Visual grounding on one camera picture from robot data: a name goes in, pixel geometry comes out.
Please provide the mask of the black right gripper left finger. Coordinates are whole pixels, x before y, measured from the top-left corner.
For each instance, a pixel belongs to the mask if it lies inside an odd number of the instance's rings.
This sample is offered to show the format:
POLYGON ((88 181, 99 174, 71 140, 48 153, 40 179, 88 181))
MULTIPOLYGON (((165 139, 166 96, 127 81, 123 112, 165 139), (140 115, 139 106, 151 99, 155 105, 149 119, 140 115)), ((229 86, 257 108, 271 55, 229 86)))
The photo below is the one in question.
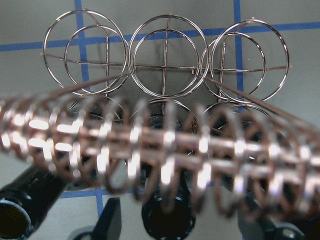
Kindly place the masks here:
POLYGON ((122 231, 122 214, 119 197, 109 198, 92 231, 93 240, 119 240, 122 231))

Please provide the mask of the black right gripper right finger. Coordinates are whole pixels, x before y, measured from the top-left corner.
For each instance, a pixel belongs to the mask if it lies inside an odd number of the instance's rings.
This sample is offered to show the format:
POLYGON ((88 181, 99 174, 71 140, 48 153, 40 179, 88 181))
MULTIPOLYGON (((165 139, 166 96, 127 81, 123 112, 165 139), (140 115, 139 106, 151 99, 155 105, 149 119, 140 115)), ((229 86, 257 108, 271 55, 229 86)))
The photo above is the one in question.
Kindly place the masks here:
POLYGON ((275 225, 253 199, 238 210, 237 225, 243 240, 273 240, 276 234, 275 225))

